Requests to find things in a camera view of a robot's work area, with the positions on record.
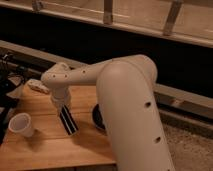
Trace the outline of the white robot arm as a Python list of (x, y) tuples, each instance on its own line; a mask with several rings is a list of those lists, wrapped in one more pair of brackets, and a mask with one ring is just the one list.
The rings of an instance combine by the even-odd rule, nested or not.
[(41, 80), (56, 108), (70, 103), (71, 85), (94, 85), (118, 171), (175, 171), (157, 109), (155, 63), (145, 55), (77, 69), (59, 62)]

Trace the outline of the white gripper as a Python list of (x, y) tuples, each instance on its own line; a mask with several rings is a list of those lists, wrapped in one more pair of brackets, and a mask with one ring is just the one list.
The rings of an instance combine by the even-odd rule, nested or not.
[(66, 106), (70, 108), (71, 104), (71, 95), (68, 89), (59, 89), (51, 91), (51, 101), (58, 112)]

